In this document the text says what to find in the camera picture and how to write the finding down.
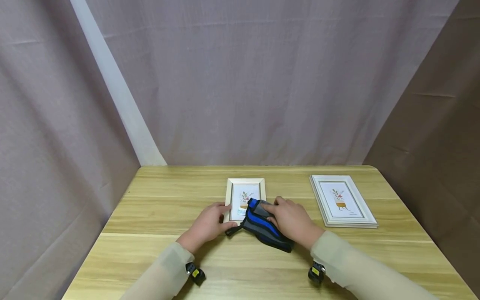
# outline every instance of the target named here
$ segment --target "fabric pouch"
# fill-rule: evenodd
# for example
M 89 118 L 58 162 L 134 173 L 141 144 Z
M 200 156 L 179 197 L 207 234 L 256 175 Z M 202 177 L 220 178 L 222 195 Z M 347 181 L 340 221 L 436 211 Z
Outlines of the fabric pouch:
M 260 204 L 272 205 L 264 200 L 250 198 L 245 219 L 239 226 L 227 230 L 225 234 L 230 237 L 243 228 L 253 233 L 265 245 L 288 253 L 292 252 L 294 241 L 285 237 L 272 222 L 267 220 L 269 216 L 273 215 L 264 210 Z

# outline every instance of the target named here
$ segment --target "wooden table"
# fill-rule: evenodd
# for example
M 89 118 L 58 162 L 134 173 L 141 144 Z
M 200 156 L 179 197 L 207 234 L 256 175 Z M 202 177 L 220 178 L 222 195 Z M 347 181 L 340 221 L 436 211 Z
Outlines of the wooden table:
M 205 206 L 225 200 L 227 178 L 265 178 L 268 201 L 290 198 L 323 225 L 311 174 L 350 175 L 379 223 L 378 229 L 331 231 L 441 299 L 476 299 L 380 172 L 369 166 L 142 167 L 63 299 L 118 299 Z M 285 253 L 244 231 L 219 237 L 196 255 L 207 280 L 201 288 L 188 281 L 177 299 L 354 299 L 328 280 L 313 287 L 307 278 L 312 259 L 298 248 Z

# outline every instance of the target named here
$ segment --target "fabric backdrop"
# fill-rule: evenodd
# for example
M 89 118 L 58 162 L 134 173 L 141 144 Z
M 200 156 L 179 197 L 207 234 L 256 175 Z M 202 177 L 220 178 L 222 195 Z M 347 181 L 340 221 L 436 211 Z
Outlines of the fabric backdrop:
M 456 0 L 89 0 L 169 164 L 360 164 Z M 68 0 L 0 0 L 0 299 L 57 299 L 138 168 Z
M 480 1 L 460 0 L 365 163 L 480 297 Z
M 67 1 L 0 1 L 0 299 L 58 299 L 139 167 Z
M 361 164 L 456 0 L 89 0 L 168 164 Z

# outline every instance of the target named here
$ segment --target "white picture frame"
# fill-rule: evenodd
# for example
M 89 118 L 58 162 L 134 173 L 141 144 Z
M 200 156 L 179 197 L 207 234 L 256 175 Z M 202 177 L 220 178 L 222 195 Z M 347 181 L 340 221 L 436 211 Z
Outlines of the white picture frame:
M 224 214 L 223 221 L 240 224 L 245 218 L 246 202 L 254 198 L 266 200 L 265 179 L 263 178 L 228 178 L 225 205 L 232 204 L 232 209 Z
M 377 228 L 378 223 L 348 175 L 311 175 L 313 193 L 327 227 Z

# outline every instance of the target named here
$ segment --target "left hand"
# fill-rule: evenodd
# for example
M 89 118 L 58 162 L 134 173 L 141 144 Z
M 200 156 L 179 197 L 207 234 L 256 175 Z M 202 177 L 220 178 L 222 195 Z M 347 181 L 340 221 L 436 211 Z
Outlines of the left hand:
M 190 229 L 177 239 L 177 243 L 188 252 L 195 254 L 203 244 L 215 239 L 222 232 L 237 226 L 236 222 L 220 223 L 220 218 L 223 219 L 223 214 L 231 208 L 231 205 L 225 206 L 223 202 L 215 202 L 207 206 L 193 222 Z

